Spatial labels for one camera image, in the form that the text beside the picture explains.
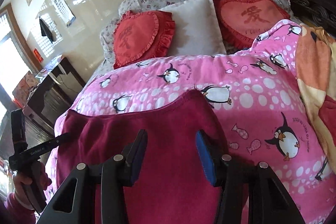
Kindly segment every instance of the bed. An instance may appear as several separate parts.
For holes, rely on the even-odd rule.
[[[118,12],[122,16],[128,10],[158,10],[181,1],[124,0]],[[113,70],[112,36],[120,18],[112,19],[100,33],[105,61],[70,109],[86,116],[146,111],[173,102],[186,90],[198,89],[221,123],[230,152],[255,163],[267,161],[306,223],[323,223],[333,209],[336,176],[309,124],[296,81],[298,41],[314,36],[294,22],[289,0],[273,1],[291,20],[279,21],[247,50],[237,51],[224,42],[227,54],[154,58],[117,70]],[[67,113],[56,122],[56,136],[62,133]],[[290,149],[288,145],[279,149],[279,140],[291,143]],[[59,187],[56,166],[57,149],[46,165],[53,180],[48,200]],[[248,204],[242,223],[247,223],[247,212]]]

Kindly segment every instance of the red paper sticker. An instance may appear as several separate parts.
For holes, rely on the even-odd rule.
[[[42,63],[42,62],[43,62],[43,58],[42,58],[42,56],[40,55],[40,53],[39,53],[39,51],[38,51],[37,49],[34,50],[34,54],[35,54],[37,60],[38,60],[40,63]]]

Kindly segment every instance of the calendar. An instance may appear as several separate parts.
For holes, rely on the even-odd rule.
[[[64,0],[51,0],[56,12],[63,19],[64,23],[69,27],[76,19],[76,17],[71,12],[69,6]]]

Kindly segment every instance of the black cloth hanging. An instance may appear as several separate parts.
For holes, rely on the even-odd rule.
[[[48,37],[50,42],[53,43],[53,34],[49,30],[49,26],[45,24],[45,22],[40,18],[40,27],[41,27],[41,35],[43,37]]]

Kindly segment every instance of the white pillow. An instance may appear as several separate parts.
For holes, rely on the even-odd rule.
[[[212,0],[186,0],[166,6],[175,34],[166,56],[226,54]]]

